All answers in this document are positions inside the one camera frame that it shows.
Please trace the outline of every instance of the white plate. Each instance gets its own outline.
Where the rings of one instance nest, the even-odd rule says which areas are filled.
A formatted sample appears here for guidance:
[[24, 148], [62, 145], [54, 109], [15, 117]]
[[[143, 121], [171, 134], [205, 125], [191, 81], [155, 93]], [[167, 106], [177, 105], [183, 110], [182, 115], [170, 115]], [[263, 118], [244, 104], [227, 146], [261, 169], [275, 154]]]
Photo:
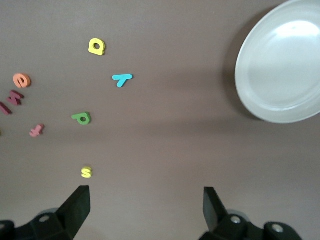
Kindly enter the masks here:
[[272, 123], [320, 113], [320, 0], [292, 0], [269, 12], [239, 52], [235, 83], [245, 107]]

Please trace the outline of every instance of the white bowl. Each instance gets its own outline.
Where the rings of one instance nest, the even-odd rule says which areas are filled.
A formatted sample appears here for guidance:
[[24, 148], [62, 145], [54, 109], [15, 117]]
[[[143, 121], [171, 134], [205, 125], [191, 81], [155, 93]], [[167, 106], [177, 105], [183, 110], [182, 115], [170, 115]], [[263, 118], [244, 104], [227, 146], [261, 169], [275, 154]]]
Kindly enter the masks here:
[[235, 84], [244, 106], [272, 123], [320, 113], [320, 0], [292, 0], [269, 12], [239, 52]]

